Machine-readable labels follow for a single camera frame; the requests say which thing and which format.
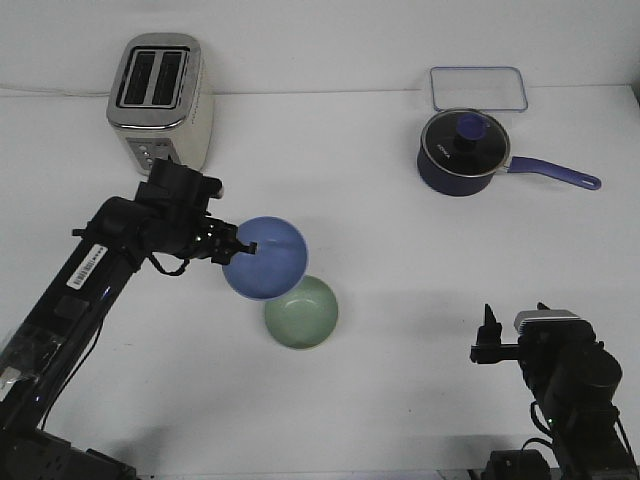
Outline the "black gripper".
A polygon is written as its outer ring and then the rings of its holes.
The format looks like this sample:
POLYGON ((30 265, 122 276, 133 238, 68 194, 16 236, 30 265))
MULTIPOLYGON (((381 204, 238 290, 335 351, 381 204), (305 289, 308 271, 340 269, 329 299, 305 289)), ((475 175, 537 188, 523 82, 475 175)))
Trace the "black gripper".
MULTIPOLYGON (((538 302, 536 307, 538 310, 549 310, 542 302, 538 302)), ((491 306, 485 304, 476 345, 471 347, 471 361, 495 364, 516 360, 527 385, 544 385, 549 382, 564 347, 573 343, 594 343, 596 339, 590 324, 531 325, 524 335, 519 335, 517 344, 503 344, 501 334, 502 324, 497 321, 491 306)))
POLYGON ((169 233, 164 252, 180 259, 210 259, 228 265, 237 253, 255 253, 257 243, 242 244, 238 227, 207 214, 189 216, 169 233))

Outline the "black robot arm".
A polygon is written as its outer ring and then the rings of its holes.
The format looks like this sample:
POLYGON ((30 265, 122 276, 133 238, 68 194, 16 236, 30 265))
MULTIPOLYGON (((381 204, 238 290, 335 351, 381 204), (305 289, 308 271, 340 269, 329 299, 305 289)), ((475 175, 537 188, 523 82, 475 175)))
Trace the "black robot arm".
POLYGON ((235 225, 204 205, 107 200, 75 231, 80 242, 1 351, 1 476, 4 479, 134 479, 134 467, 47 433, 46 416, 92 349, 112 305, 145 261, 169 254, 184 265, 227 265, 252 254, 235 225))
POLYGON ((556 458, 563 479, 636 479, 639 467, 613 397, 622 368, 592 325, 568 310, 539 303, 514 320, 518 340, 505 344, 502 325, 484 308, 470 359, 518 363, 533 395, 530 417, 539 443, 556 458))

